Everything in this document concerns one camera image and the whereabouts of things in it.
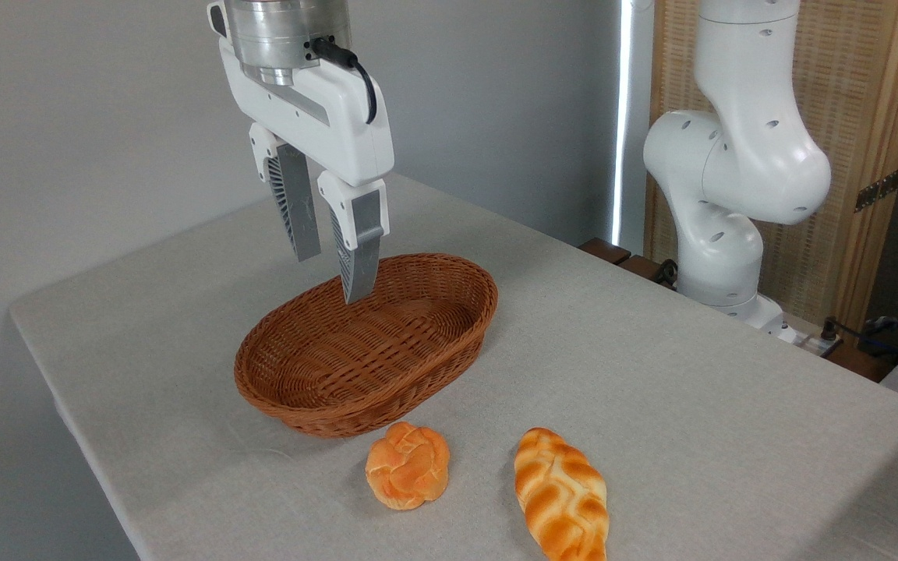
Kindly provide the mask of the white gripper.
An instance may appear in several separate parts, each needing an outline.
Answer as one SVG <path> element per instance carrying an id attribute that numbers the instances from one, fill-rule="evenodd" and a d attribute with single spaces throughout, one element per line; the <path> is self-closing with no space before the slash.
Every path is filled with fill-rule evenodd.
<path id="1" fill-rule="evenodd" d="M 331 210 L 345 302 L 366 298 L 390 230 L 382 178 L 394 150 L 384 94 L 347 62 L 347 3 L 214 1 L 207 18 L 232 96 L 254 121 L 254 163 L 296 259 L 321 252 L 307 156 L 328 170 L 318 188 Z"/>

